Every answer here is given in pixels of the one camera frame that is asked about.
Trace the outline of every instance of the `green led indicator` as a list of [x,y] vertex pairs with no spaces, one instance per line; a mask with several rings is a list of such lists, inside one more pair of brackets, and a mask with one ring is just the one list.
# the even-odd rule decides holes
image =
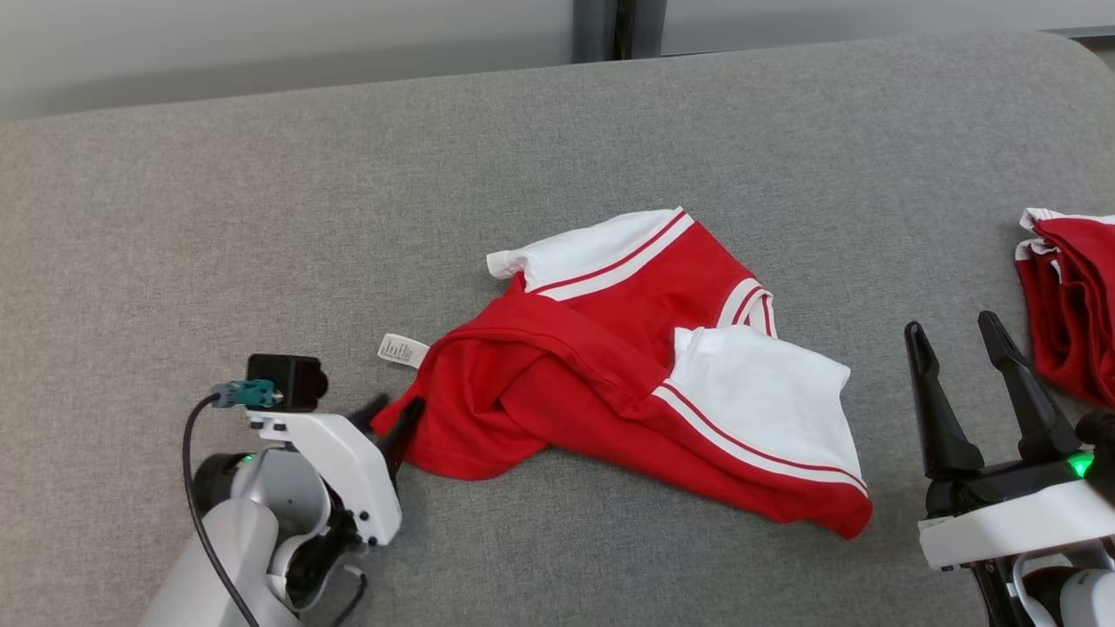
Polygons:
[[1073,472],[1076,473],[1076,476],[1083,478],[1084,473],[1088,472],[1088,466],[1092,465],[1095,459],[1096,455],[1090,451],[1077,451],[1069,455],[1066,461],[1068,465],[1073,466]]

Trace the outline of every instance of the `gray fabric tablecloth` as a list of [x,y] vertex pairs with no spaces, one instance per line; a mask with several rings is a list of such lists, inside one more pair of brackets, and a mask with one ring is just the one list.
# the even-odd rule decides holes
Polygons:
[[[502,286],[484,255],[683,205],[852,368],[875,502],[845,542],[547,451],[411,467],[351,625],[986,625],[918,546],[902,328],[921,320],[989,462],[1015,455],[976,316],[1022,344],[1026,206],[1115,213],[1115,80],[1040,35],[888,39],[317,89],[0,126],[0,624],[135,624],[191,533],[185,412],[254,351],[324,409],[413,370]],[[258,445],[203,416],[195,459]],[[339,578],[308,625],[355,590]]]

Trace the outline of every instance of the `care label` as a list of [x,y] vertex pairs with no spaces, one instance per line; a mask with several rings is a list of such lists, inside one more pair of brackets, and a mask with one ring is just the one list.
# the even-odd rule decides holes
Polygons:
[[429,347],[425,344],[395,334],[385,335],[384,341],[379,343],[380,357],[411,368],[420,366],[428,351]]

